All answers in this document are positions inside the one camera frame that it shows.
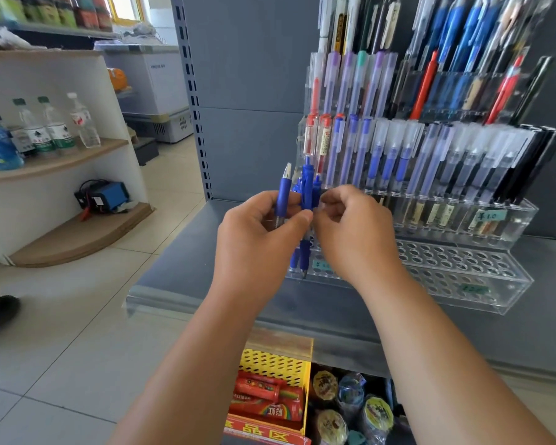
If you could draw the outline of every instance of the yellow basket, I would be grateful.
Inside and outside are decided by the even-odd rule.
[[[307,422],[307,402],[309,399],[309,380],[311,379],[311,363],[286,356],[266,353],[246,348],[241,355],[240,370],[249,371],[257,375],[270,376],[285,380],[289,386],[305,389],[305,410],[303,429],[305,434]]]

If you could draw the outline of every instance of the price tag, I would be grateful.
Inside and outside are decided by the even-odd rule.
[[[506,218],[506,209],[484,210],[480,209],[475,213],[474,220],[478,222],[500,222]]]
[[[313,260],[313,269],[321,270],[323,272],[333,272],[330,265],[326,261],[319,261],[318,259]]]
[[[477,284],[460,284],[460,290],[469,294],[486,295],[490,293],[488,286],[481,286]]]

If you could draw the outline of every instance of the gray shelf panel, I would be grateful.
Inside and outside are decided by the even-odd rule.
[[[183,6],[200,107],[303,112],[319,0],[183,0]]]
[[[235,205],[207,202],[130,289],[128,304],[193,313],[212,281],[218,224]],[[556,374],[556,241],[524,237],[513,255],[535,282],[504,317],[450,306],[443,309],[496,365]],[[257,324],[314,337],[314,361],[388,374],[371,316],[352,289],[285,280]]]
[[[201,106],[199,112],[214,198],[245,201],[277,189],[286,163],[295,163],[302,114]]]

